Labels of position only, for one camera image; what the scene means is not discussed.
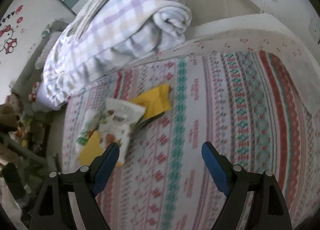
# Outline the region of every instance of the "bed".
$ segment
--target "bed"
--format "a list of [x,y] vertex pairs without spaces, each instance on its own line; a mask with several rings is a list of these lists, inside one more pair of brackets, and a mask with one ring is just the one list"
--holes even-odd
[[[268,30],[233,25],[224,32],[218,25],[211,30],[219,30],[215,35],[129,65],[71,97],[64,173],[79,168],[75,143],[87,109],[98,109],[106,97],[129,100],[162,83],[171,87],[173,109],[134,136],[126,163],[115,168],[97,197],[111,229],[211,229],[225,197],[202,160],[206,141],[248,171],[271,170],[293,228],[318,210],[320,114],[312,100],[318,94],[317,67],[312,69],[301,41],[280,27],[279,33],[270,25]],[[301,60],[308,84],[301,81],[303,72],[294,71]],[[245,225],[251,197],[238,229]]]

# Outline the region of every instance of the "plaid blanket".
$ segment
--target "plaid blanket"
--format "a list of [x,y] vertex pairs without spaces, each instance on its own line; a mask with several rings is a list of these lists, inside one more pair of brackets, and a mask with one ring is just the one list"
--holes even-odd
[[46,94],[55,106],[74,92],[135,58],[185,40],[191,11],[183,0],[108,0],[82,36],[69,27],[44,66]]
[[[201,158],[205,141],[247,171],[271,170],[293,227],[318,209],[320,114],[307,111],[276,55],[229,52],[231,44],[225,45],[225,52],[189,53],[112,73],[68,103],[64,173],[79,168],[75,143],[87,109],[98,109],[106,97],[129,100],[162,83],[171,87],[173,110],[132,139],[124,167],[115,168],[97,197],[111,229],[211,229],[225,197]],[[198,43],[192,52],[206,47]]]

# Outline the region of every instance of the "blue gripper pad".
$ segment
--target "blue gripper pad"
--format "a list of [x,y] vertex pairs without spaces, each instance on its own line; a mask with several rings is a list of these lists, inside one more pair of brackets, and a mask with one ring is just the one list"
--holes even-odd
[[230,162],[225,156],[220,155],[210,142],[205,142],[202,145],[201,154],[217,189],[228,197],[231,189],[229,187],[228,176],[225,171],[231,169]]
[[111,176],[111,173],[118,161],[119,154],[120,154],[119,146],[115,144],[111,148],[110,152],[102,162],[99,170],[95,174],[94,186],[92,189],[92,193],[94,197],[96,197],[100,192],[102,192],[105,189],[106,184]]

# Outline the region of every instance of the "food wrapper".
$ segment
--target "food wrapper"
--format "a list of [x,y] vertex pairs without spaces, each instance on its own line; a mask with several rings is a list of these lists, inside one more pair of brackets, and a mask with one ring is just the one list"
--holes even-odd
[[105,106],[98,129],[101,135],[100,146],[105,150],[110,143],[117,143],[120,147],[117,166],[122,166],[127,154],[132,130],[146,112],[146,108],[111,98],[106,99]]

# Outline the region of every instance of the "silver screw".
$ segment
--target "silver screw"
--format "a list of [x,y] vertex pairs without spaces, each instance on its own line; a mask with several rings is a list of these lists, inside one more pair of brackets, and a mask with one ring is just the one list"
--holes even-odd
[[266,175],[271,177],[273,175],[272,171],[266,171]]
[[89,169],[89,167],[85,165],[85,166],[82,166],[82,167],[80,168],[80,171],[83,172],[83,173],[85,173],[85,172],[88,171],[88,169]]
[[49,177],[55,177],[56,175],[57,175],[56,172],[51,172],[51,173],[49,174]]
[[241,169],[241,167],[239,166],[239,165],[235,165],[235,166],[233,166],[233,169],[236,171],[236,172],[239,172],[239,171],[241,171],[242,169]]

